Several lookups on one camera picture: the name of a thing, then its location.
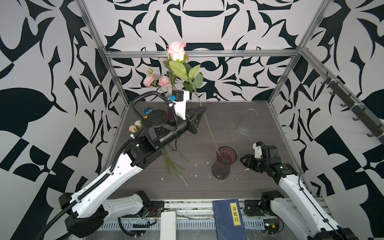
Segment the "twin pink peony stem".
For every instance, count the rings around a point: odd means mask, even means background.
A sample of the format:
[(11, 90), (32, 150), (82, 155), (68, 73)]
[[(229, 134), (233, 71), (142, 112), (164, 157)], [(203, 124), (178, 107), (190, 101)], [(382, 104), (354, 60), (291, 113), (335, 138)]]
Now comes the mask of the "twin pink peony stem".
[(147, 71), (148, 75), (144, 78), (143, 84), (147, 88), (156, 88), (163, 94), (167, 95), (173, 89), (173, 84), (168, 76), (158, 77), (156, 73), (149, 68)]

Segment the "purple blue glass vase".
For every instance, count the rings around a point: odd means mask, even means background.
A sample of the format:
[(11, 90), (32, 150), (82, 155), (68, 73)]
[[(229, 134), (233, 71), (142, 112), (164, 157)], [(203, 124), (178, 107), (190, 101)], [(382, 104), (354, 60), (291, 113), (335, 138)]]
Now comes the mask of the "purple blue glass vase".
[(168, 115), (168, 121), (171, 125), (177, 126), (178, 125), (178, 120), (175, 112), (175, 107), (168, 107), (167, 110), (167, 115)]

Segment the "dark maroon glass vase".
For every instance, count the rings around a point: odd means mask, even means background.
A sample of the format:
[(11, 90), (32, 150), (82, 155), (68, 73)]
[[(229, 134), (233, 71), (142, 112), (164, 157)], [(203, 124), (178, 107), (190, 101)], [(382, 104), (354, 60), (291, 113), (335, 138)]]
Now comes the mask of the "dark maroon glass vase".
[(231, 166), (237, 161), (238, 156), (234, 149), (228, 146), (220, 147), (216, 153), (217, 161), (212, 166), (212, 174), (216, 179), (226, 179)]

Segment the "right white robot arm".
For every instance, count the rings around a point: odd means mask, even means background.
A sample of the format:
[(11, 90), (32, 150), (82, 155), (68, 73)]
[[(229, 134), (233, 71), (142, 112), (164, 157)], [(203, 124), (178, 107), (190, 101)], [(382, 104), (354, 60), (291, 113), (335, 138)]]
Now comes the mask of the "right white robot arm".
[(288, 195), (291, 206), (279, 191), (263, 192), (260, 200), (246, 201), (247, 216), (276, 216), (299, 240), (355, 240), (349, 228), (342, 228), (315, 200), (290, 164), (283, 164), (276, 146), (253, 144), (254, 154), (240, 159), (249, 170), (266, 173)]

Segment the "pink rose stem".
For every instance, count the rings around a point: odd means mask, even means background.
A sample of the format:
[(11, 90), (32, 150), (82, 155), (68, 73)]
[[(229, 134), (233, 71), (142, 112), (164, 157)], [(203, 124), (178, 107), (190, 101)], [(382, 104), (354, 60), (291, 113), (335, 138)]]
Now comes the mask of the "pink rose stem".
[(182, 81), (184, 88), (197, 97), (199, 105), (202, 107), (198, 89), (203, 85), (204, 76), (200, 72), (201, 65), (189, 66), (186, 46), (186, 43), (180, 42), (173, 42), (167, 46), (166, 61), (171, 74), (170, 79)]

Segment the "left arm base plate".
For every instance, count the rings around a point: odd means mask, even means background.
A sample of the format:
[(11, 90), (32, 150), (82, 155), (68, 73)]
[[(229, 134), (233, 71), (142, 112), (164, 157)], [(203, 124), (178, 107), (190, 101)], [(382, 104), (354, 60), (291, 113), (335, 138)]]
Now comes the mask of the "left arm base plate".
[(144, 206), (136, 215), (125, 215), (123, 218), (157, 218), (161, 216), (161, 213), (165, 209), (164, 201), (151, 201), (150, 206)]

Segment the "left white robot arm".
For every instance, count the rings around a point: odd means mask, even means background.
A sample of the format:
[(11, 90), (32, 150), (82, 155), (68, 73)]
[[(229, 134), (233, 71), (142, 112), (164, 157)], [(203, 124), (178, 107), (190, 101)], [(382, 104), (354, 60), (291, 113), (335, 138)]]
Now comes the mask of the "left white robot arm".
[(173, 121), (169, 121), (164, 110), (153, 110), (143, 117), (131, 105), (130, 110), (142, 123), (140, 130), (121, 146), (111, 166), (102, 175), (82, 190), (60, 196), (61, 212), (47, 223), (37, 239), (42, 240), (46, 232), (64, 214), (69, 214), (65, 220), (68, 232), (64, 234), (64, 238), (69, 235), (87, 237), (109, 219), (126, 215), (145, 216), (151, 206), (145, 192), (138, 191), (121, 199), (110, 199), (110, 195), (160, 158), (163, 149), (176, 142), (182, 134), (197, 134), (201, 119), (207, 111), (205, 106), (186, 109), (185, 103), (170, 103), (169, 109), (174, 117)]

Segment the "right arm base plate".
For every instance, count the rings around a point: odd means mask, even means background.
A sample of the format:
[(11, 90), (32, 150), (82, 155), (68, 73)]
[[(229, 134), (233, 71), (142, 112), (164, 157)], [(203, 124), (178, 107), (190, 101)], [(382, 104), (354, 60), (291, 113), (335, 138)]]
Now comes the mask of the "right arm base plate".
[(265, 203), (261, 200), (245, 200), (244, 213), (248, 217), (271, 215), (271, 212), (268, 210)]

